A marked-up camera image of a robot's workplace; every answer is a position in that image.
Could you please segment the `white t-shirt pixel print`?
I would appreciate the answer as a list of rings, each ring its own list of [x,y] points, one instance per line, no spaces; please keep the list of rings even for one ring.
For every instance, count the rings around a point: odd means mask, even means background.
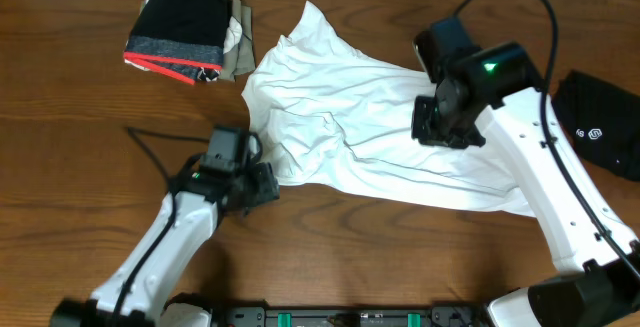
[[[411,137],[424,72],[371,58],[341,39],[313,3],[249,76],[242,97],[263,158],[284,186],[447,209],[532,211],[491,145],[451,149]]]

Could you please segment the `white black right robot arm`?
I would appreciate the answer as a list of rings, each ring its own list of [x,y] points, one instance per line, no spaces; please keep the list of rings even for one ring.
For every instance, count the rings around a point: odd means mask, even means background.
[[[432,97],[416,99],[424,145],[494,145],[545,235],[558,276],[491,301],[494,326],[605,326],[639,310],[639,241],[604,201],[566,138],[550,132],[542,79],[516,43],[418,37]]]

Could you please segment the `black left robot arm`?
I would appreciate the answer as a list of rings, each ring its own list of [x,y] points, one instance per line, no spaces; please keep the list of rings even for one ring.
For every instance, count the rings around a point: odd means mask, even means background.
[[[62,300],[51,326],[158,326],[164,305],[195,252],[227,212],[277,200],[279,185],[268,163],[226,174],[188,161],[169,179],[153,224],[119,269],[85,302]]]

